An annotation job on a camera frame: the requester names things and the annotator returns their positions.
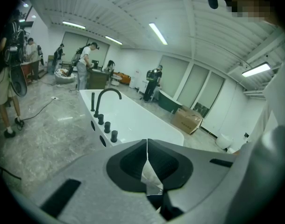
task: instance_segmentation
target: black handle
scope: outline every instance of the black handle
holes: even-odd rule
[[[98,116],[98,124],[99,125],[103,125],[104,124],[104,115],[103,114],[99,114]]]
[[[104,132],[110,133],[110,122],[105,122],[104,127],[105,127]]]
[[[92,104],[91,104],[91,111],[95,111],[95,92],[92,92]]]
[[[111,132],[111,139],[110,139],[110,141],[115,143],[117,140],[118,140],[118,131],[117,130],[113,130]]]

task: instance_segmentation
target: marble floor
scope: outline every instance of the marble floor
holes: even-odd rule
[[[35,118],[26,120],[21,131],[14,124],[15,111],[11,103],[12,106],[7,112],[12,128],[16,131],[13,139],[4,138],[5,127],[0,116],[0,166],[21,177],[21,181],[5,172],[3,177],[9,187],[26,197],[30,197],[41,182],[60,168],[94,151],[86,137],[84,114],[80,111],[78,94],[75,91],[76,82],[61,85],[59,88],[50,85],[54,83],[54,76],[47,74],[39,83],[28,87],[25,97],[19,98],[22,119],[36,115],[51,101],[52,96],[59,98],[59,101],[53,100]],[[117,88],[145,109],[170,123],[171,114],[160,108],[156,101],[144,103],[140,100],[142,95],[136,90],[122,84]],[[185,147],[224,152],[216,146],[215,138],[202,129],[198,129],[193,135],[178,130],[184,135]]]

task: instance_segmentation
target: cardboard box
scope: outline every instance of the cardboard box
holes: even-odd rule
[[[175,113],[171,123],[184,132],[191,134],[200,127],[203,119],[201,114],[191,110],[187,106],[182,106]]]

